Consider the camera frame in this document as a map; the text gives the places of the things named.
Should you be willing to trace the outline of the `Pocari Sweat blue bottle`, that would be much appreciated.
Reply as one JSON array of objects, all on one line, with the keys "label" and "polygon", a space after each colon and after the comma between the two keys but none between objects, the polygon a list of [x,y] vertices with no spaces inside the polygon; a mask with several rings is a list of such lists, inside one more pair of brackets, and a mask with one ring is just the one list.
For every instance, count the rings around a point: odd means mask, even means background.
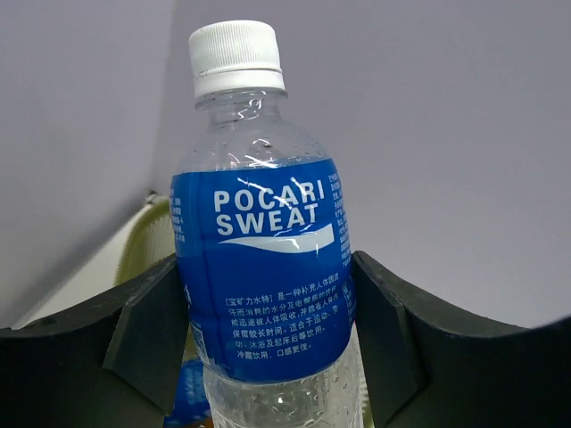
[{"label": "Pocari Sweat blue bottle", "polygon": [[343,189],[279,110],[275,30],[222,21],[188,40],[208,127],[170,187],[178,271],[218,427],[361,427],[362,365]]},{"label": "Pocari Sweat blue bottle", "polygon": [[184,362],[180,368],[173,409],[163,421],[164,427],[188,427],[205,422],[211,416],[203,383],[200,359]]}]

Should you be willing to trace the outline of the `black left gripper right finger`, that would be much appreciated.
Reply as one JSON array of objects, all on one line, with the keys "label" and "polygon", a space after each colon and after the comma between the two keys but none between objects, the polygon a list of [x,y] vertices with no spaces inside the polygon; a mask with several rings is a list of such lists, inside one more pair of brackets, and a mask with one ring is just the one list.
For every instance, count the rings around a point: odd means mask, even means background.
[{"label": "black left gripper right finger", "polygon": [[352,255],[356,326],[377,427],[567,427],[570,321],[478,316]]}]

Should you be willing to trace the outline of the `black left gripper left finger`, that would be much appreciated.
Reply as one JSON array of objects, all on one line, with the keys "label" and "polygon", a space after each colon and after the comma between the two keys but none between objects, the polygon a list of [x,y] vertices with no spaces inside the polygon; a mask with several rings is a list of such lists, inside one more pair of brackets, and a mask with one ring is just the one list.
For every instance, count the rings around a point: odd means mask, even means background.
[{"label": "black left gripper left finger", "polygon": [[188,312],[175,257],[1,331],[3,427],[161,427],[173,409]]}]

